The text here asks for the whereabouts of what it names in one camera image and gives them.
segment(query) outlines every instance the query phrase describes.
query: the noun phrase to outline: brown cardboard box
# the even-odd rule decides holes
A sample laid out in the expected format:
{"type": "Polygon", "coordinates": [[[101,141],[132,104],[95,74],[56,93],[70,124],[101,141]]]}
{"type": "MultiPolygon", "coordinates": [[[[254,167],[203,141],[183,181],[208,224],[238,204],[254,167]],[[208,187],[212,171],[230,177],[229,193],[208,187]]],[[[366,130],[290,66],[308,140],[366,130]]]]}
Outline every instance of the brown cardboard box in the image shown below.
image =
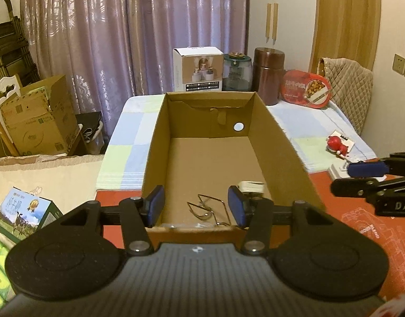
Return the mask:
{"type": "Polygon", "coordinates": [[[1,113],[20,155],[68,152],[79,127],[65,76],[53,76],[21,88],[1,106],[1,113]]]}
{"type": "MultiPolygon", "coordinates": [[[[198,194],[227,202],[229,186],[240,181],[266,183],[265,195],[276,204],[306,200],[323,208],[320,197],[289,140],[261,98],[252,92],[168,93],[162,104],[147,162],[142,195],[156,185],[166,190],[166,204],[159,226],[150,234],[232,231],[227,240],[241,238],[235,227],[195,228],[186,202],[198,194]],[[235,131],[236,123],[243,123],[235,131]]],[[[219,221],[227,221],[221,203],[208,204],[219,221]]],[[[232,224],[236,224],[228,211],[232,224]]]]}

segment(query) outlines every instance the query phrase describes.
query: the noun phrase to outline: bolt head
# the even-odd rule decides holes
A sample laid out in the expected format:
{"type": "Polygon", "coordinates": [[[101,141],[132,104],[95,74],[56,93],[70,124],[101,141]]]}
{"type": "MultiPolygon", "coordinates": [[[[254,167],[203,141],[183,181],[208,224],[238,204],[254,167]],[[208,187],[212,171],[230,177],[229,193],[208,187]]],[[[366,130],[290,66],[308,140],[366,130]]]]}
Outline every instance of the bolt head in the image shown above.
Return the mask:
{"type": "Polygon", "coordinates": [[[265,248],[265,245],[260,241],[249,241],[245,243],[244,247],[251,253],[258,253],[265,248]]]}
{"type": "Polygon", "coordinates": [[[129,244],[129,250],[135,253],[141,253],[143,251],[148,250],[149,248],[150,248],[149,243],[145,241],[133,241],[129,244]]]}

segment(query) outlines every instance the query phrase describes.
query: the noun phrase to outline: red figurine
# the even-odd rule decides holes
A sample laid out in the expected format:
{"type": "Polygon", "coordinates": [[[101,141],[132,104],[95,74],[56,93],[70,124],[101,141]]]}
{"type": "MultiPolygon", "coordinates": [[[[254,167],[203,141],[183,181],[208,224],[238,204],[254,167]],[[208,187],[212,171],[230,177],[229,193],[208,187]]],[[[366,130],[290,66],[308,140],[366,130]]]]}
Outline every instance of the red figurine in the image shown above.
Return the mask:
{"type": "Polygon", "coordinates": [[[340,137],[330,136],[327,138],[327,149],[337,155],[346,156],[348,147],[342,143],[340,137]]]}

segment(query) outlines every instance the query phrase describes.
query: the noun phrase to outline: circular pad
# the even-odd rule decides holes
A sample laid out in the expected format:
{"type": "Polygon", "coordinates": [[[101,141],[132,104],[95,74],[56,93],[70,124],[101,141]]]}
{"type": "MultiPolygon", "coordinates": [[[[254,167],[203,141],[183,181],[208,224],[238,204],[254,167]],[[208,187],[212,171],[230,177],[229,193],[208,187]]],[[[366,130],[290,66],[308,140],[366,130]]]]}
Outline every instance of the circular pad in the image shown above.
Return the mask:
{"type": "Polygon", "coordinates": [[[120,253],[108,240],[82,227],[38,232],[8,254],[6,272],[16,293],[40,300],[74,299],[115,278],[120,253]]]}
{"type": "Polygon", "coordinates": [[[378,293],[389,261],[379,245],[344,228],[308,228],[271,257],[286,285],[315,299],[354,301],[378,293]]]}

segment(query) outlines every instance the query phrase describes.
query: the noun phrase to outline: purple curtain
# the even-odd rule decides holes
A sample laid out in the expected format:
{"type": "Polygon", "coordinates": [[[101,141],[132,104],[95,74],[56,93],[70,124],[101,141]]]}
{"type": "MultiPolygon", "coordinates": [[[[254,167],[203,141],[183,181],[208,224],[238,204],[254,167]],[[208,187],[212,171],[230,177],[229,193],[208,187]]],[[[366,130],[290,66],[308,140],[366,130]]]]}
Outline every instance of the purple curtain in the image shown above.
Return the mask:
{"type": "Polygon", "coordinates": [[[110,136],[126,100],[172,90],[172,50],[243,52],[246,0],[21,0],[42,78],[64,74],[77,113],[110,136]]]}
{"type": "Polygon", "coordinates": [[[246,0],[140,0],[150,94],[173,88],[172,50],[216,46],[244,52],[246,0]]]}

